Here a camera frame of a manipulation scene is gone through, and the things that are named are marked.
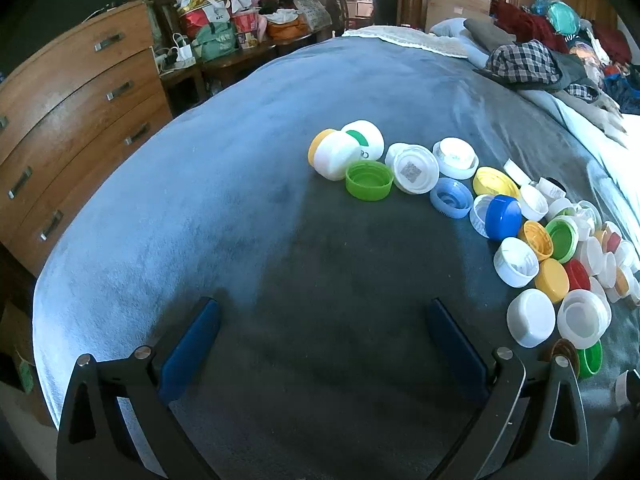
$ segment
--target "gray pillow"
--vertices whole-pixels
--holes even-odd
[[[489,52],[494,51],[499,46],[513,44],[516,41],[516,37],[513,34],[507,34],[491,22],[467,18],[465,20],[465,28],[471,32],[474,41]]]

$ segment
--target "plaid shirt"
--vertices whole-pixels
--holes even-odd
[[[553,84],[561,76],[548,48],[538,40],[499,46],[485,68],[509,83]],[[571,84],[566,92],[588,103],[598,97],[596,90],[585,85]]]

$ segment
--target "metal screw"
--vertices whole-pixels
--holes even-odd
[[[498,354],[498,357],[500,359],[504,359],[505,361],[508,361],[513,357],[513,350],[507,348],[506,346],[501,346],[495,352]]]
[[[561,366],[562,368],[567,368],[569,365],[569,359],[567,359],[563,355],[557,355],[556,363],[558,363],[558,366]]]
[[[90,362],[91,362],[91,354],[82,354],[76,361],[76,363],[78,363],[78,366],[85,366]]]
[[[151,355],[151,348],[148,346],[139,346],[133,351],[133,355],[136,359],[146,359]]]

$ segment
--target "drawer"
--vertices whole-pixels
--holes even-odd
[[[41,193],[92,139],[161,90],[151,51],[145,50],[89,81],[47,114],[0,165],[0,242],[11,239]]]
[[[47,187],[7,248],[38,276],[49,253],[82,206],[124,160],[172,116],[158,92],[104,130]]]
[[[135,2],[78,25],[37,51],[0,85],[0,164],[64,99],[152,43],[146,5]]]

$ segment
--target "floor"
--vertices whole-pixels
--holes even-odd
[[[58,431],[43,426],[31,413],[21,409],[21,395],[21,392],[0,383],[0,410],[34,464],[49,480],[55,480]]]

